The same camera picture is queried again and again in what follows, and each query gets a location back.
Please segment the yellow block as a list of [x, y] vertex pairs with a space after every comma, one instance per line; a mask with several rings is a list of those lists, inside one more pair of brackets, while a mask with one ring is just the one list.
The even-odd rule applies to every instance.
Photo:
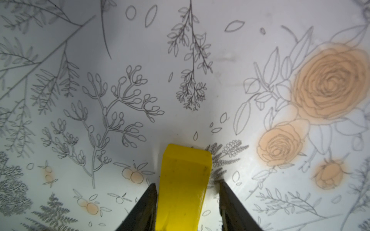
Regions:
[[163, 154], [156, 231], [195, 231], [212, 171], [209, 151], [169, 144]]

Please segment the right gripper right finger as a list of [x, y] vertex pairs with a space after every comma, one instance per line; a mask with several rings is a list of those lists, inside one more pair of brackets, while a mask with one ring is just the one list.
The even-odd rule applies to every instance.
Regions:
[[219, 199], [223, 231], [262, 231], [225, 181], [219, 181]]

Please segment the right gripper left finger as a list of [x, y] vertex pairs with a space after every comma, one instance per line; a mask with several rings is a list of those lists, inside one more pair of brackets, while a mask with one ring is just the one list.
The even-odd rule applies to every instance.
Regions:
[[116, 231], [155, 231], [158, 192], [150, 184]]

